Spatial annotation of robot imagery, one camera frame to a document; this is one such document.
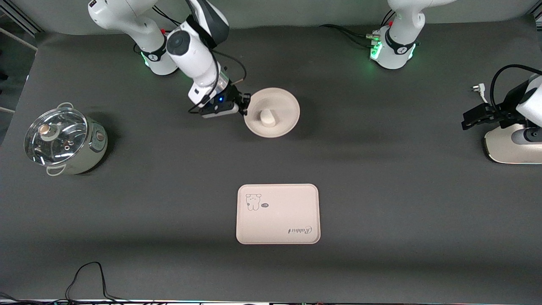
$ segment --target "electric pot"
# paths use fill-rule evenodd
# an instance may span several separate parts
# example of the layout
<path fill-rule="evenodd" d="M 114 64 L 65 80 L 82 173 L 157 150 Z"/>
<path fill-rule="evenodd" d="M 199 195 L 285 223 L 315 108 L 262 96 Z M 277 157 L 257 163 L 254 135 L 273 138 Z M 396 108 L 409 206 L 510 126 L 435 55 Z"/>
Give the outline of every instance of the electric pot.
<path fill-rule="evenodd" d="M 107 133 L 102 125 L 84 116 L 71 103 L 42 114 L 32 123 L 24 150 L 45 166 L 49 176 L 81 174 L 104 156 Z"/>

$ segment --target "gray table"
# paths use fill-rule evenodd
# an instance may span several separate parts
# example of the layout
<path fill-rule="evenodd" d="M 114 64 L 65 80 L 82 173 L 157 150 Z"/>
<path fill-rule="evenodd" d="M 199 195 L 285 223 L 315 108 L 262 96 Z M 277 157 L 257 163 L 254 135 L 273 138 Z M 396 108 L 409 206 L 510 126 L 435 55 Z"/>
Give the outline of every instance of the gray table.
<path fill-rule="evenodd" d="M 57 298 L 99 260 L 109 292 L 132 299 L 540 303 L 542 170 L 490 162 L 493 126 L 460 124 L 480 102 L 470 86 L 509 63 L 542 66 L 534 22 L 420 38 L 386 71 L 332 29 L 232 31 L 219 50 L 249 69 L 240 89 L 282 87 L 301 104 L 293 132 L 263 139 L 240 116 L 187 114 L 191 81 L 150 73 L 127 36 L 41 36 L 0 149 L 0 290 Z M 527 77 L 505 73 L 498 99 Z M 110 150 L 90 173 L 49 178 L 23 138 L 64 101 L 102 122 Z M 239 244 L 246 183 L 318 186 L 320 242 Z M 97 269 L 84 271 L 73 297 L 100 295 Z"/>

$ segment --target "beige tray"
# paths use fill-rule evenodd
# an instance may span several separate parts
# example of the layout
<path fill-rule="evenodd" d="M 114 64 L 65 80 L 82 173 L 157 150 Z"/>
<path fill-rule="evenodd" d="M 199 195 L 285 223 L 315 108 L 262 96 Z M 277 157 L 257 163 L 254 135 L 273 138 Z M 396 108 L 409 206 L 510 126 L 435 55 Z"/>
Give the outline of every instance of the beige tray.
<path fill-rule="evenodd" d="M 244 185 L 237 193 L 241 244 L 315 244 L 320 240 L 318 189 L 302 185 Z"/>

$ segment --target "pot handle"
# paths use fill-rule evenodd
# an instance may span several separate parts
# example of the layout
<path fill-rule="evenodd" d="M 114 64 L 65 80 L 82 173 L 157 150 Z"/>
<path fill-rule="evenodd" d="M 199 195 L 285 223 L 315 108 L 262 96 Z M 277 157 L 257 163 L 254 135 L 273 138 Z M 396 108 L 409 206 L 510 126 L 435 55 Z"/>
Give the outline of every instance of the pot handle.
<path fill-rule="evenodd" d="M 51 177 L 56 177 L 62 175 L 64 173 L 64 170 L 66 169 L 66 164 L 60 165 L 60 166 L 48 166 L 47 167 L 47 175 Z"/>
<path fill-rule="evenodd" d="M 69 103 L 69 102 L 62 103 L 62 104 L 58 105 L 57 108 L 62 108 L 62 107 L 64 107 L 64 105 L 69 105 L 69 108 L 73 109 L 73 104 Z"/>

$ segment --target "white wall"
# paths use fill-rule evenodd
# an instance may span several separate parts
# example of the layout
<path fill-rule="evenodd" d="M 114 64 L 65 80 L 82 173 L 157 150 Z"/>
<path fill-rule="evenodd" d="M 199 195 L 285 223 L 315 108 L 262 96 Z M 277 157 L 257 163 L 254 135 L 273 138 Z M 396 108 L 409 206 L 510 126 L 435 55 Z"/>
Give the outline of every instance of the white wall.
<path fill-rule="evenodd" d="M 45 31 L 65 34 L 100 34 L 87 12 L 89 0 L 12 0 Z M 385 0 L 211 0 L 233 28 L 260 26 L 317 26 L 323 23 L 377 24 L 389 10 Z M 525 14 L 537 0 L 458 0 L 425 11 L 430 23 L 501 21 Z M 160 0 L 157 6 L 184 21 L 189 14 L 184 0 Z M 172 24 L 155 14 L 148 17 L 165 29 Z"/>

